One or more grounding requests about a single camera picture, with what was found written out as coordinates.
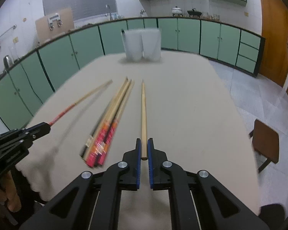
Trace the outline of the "left hand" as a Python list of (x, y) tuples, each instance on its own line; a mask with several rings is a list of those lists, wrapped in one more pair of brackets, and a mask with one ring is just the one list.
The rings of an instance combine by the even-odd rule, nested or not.
[(22, 207), (11, 171), (0, 180), (0, 202), (7, 202), (7, 207), (11, 212), (17, 212)]

